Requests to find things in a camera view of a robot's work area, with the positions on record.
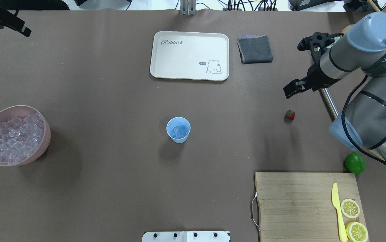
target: blue cup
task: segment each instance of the blue cup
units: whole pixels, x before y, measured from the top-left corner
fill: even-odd
[[[187,128],[187,135],[182,139],[176,139],[175,138],[175,132],[173,131],[173,128],[179,127],[181,125],[184,125]],[[188,135],[190,134],[190,128],[191,128],[191,126],[190,126],[190,123],[188,122],[188,120],[186,120],[183,117],[175,117],[167,123],[166,132],[167,132],[167,135],[169,135],[173,141],[180,144],[180,143],[183,143],[187,140]]]

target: strawberry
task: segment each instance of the strawberry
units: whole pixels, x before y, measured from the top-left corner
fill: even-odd
[[[287,112],[285,112],[285,115],[284,117],[290,119],[290,120],[294,120],[294,111],[293,110],[288,110]]]

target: lime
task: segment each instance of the lime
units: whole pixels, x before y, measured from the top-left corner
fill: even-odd
[[[360,214],[359,204],[352,199],[344,199],[341,202],[341,211],[346,217],[357,218]]]
[[[360,222],[349,222],[345,231],[347,237],[353,242],[366,242],[368,240],[368,230]]]
[[[360,174],[365,170],[365,160],[362,155],[353,152],[345,158],[345,166],[351,173]]]

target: wooden cutting board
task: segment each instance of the wooden cutting board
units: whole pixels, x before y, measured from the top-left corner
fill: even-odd
[[[360,207],[358,218],[343,216],[344,224],[358,221],[366,226],[352,173],[256,172],[255,182],[262,242],[339,242],[333,183],[338,184],[340,201],[353,199]]]

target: green lime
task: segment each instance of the green lime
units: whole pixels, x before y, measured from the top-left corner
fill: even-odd
[[[353,152],[345,158],[345,166],[351,173],[360,174],[365,170],[365,160],[362,155]]]

